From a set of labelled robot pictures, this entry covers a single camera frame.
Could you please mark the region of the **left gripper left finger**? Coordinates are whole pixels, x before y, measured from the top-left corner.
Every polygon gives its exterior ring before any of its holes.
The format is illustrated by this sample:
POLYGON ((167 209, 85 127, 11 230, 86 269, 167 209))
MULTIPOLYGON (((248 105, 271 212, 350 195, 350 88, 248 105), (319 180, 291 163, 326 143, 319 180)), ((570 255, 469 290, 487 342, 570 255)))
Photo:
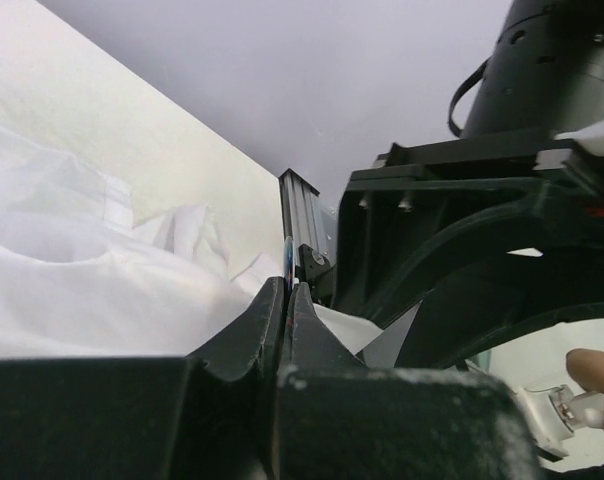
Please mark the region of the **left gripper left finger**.
POLYGON ((286 288, 185 356, 0 360, 0 479, 271 479, 286 288))

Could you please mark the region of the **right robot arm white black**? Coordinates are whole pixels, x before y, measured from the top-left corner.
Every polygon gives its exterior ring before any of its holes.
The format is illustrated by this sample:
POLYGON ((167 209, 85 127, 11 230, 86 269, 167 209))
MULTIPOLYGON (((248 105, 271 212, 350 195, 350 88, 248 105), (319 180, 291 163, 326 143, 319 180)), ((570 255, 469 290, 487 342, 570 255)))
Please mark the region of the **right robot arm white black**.
POLYGON ((559 323, 604 317, 604 1, 516 1, 448 142, 394 145, 341 200, 334 309, 388 328, 392 363, 448 368, 559 323))

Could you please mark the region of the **aluminium front rail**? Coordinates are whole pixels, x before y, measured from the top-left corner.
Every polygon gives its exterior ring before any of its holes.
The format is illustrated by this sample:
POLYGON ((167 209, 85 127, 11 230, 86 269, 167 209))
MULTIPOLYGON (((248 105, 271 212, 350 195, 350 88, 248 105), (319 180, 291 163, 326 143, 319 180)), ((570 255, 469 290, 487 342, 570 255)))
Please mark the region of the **aluminium front rail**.
POLYGON ((279 188, 284 241, 287 236, 294 241, 295 281, 306 283, 314 301, 328 306, 337 253, 337 213, 291 169, 279 177, 279 188))

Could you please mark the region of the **white handheld device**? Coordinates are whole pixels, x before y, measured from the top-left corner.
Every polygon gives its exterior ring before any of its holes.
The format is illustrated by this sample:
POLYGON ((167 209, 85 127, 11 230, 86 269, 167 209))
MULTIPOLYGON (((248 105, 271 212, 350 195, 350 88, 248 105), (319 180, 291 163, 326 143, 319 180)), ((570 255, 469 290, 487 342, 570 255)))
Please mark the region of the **white handheld device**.
POLYGON ((551 462, 569 456, 563 443, 583 428, 604 429, 604 394, 575 394, 566 385, 544 390, 513 390, 534 437, 538 455, 551 462))

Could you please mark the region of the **blue round brooch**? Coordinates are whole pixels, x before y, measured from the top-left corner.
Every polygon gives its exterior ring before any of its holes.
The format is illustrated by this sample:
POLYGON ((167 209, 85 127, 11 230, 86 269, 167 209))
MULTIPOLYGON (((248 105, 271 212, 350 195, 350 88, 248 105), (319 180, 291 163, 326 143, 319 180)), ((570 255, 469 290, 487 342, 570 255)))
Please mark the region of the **blue round brooch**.
POLYGON ((287 236, 284 241, 283 249, 283 278, 288 292, 293 289, 295 281, 295 252, 294 241, 291 236, 287 236))

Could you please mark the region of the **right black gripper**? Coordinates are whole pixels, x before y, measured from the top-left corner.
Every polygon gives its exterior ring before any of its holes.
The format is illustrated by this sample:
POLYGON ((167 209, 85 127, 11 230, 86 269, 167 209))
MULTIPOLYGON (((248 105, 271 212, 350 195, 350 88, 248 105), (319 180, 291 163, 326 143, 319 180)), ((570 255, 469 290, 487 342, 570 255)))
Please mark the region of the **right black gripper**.
POLYGON ((397 363, 446 368, 559 323, 604 318, 604 173, 520 131, 394 146, 353 173, 334 309, 388 327, 417 314, 397 363))

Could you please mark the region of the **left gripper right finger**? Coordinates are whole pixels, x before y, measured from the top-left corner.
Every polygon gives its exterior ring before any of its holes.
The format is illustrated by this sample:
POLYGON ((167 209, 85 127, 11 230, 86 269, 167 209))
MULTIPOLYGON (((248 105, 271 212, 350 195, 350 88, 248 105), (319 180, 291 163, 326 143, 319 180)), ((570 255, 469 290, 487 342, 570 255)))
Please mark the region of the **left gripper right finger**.
POLYGON ((506 386, 447 370, 370 368, 294 287, 277 382, 283 479, 539 479, 506 386))

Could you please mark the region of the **white garment shirt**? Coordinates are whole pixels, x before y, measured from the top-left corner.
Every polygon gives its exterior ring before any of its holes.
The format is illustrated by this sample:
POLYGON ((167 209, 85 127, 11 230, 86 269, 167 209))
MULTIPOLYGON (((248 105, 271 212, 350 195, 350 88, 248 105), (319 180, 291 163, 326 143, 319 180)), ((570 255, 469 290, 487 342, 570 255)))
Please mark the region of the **white garment shirt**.
POLYGON ((206 205, 135 224, 125 183, 0 127, 0 359, 185 355, 281 271, 231 274, 206 205))

